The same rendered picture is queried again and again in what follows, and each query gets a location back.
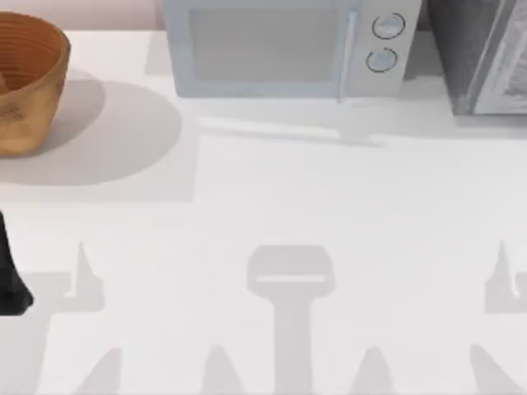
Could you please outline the brown woven basket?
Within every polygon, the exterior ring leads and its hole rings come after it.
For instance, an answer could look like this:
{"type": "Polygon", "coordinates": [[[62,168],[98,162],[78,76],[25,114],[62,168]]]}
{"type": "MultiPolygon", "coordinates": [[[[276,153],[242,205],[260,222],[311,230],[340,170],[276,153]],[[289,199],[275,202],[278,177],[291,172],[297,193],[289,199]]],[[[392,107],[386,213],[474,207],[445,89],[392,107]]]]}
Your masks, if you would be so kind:
{"type": "Polygon", "coordinates": [[[0,11],[0,156],[23,156],[49,135],[71,43],[37,16],[0,11]]]}

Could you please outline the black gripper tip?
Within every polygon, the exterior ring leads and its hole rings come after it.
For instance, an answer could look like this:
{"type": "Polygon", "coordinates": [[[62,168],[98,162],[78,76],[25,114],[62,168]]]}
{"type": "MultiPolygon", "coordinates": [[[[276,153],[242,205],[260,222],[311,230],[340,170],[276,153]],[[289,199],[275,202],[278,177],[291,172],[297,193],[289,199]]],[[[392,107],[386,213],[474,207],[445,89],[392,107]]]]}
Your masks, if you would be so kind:
{"type": "Polygon", "coordinates": [[[0,316],[22,316],[34,303],[34,297],[16,269],[0,211],[0,316]]]}

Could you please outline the pale microwave oven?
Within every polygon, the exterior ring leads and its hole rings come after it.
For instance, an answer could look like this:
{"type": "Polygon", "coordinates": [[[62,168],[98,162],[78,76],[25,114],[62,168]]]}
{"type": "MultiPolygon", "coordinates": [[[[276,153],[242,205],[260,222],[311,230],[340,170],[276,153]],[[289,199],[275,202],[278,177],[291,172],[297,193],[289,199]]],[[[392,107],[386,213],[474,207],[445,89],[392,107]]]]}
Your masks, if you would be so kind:
{"type": "Polygon", "coordinates": [[[386,97],[399,92],[421,6],[422,0],[360,0],[345,100],[355,97],[386,97]],[[394,39],[379,39],[372,32],[372,24],[378,16],[390,13],[398,13],[404,17],[405,29],[394,39]],[[366,57],[371,51],[382,48],[392,49],[398,54],[397,65],[388,72],[371,72],[366,66],[366,57]]]}

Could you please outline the round microwave knob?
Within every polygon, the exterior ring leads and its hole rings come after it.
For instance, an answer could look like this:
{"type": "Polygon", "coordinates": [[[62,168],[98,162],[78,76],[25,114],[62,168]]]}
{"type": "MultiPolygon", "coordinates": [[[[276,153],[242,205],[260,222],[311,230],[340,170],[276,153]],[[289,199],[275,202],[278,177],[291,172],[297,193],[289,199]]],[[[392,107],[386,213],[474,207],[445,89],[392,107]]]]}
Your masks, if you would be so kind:
{"type": "Polygon", "coordinates": [[[367,68],[374,73],[384,73],[393,69],[399,60],[398,54],[389,48],[371,51],[366,57],[367,68]]]}
{"type": "Polygon", "coordinates": [[[390,13],[374,20],[372,32],[380,40],[392,40],[403,33],[405,26],[406,21],[402,15],[390,13]]]}

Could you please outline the microwave door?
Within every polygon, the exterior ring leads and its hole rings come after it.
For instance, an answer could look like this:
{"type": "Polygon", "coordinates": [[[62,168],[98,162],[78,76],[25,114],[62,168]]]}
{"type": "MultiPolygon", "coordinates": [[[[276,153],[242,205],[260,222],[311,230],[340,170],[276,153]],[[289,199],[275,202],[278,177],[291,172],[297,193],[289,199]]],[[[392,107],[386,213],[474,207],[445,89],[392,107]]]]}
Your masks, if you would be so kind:
{"type": "Polygon", "coordinates": [[[360,0],[161,0],[184,98],[338,98],[360,0]]]}

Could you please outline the grey cabinet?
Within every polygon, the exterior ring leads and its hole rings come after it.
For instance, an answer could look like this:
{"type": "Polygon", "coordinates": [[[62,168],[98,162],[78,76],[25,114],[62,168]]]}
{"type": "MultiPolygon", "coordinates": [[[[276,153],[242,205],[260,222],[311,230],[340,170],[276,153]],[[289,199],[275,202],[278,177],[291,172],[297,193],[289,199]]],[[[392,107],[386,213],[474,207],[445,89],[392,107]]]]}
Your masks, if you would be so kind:
{"type": "Polygon", "coordinates": [[[452,109],[527,115],[527,0],[428,0],[452,109]]]}

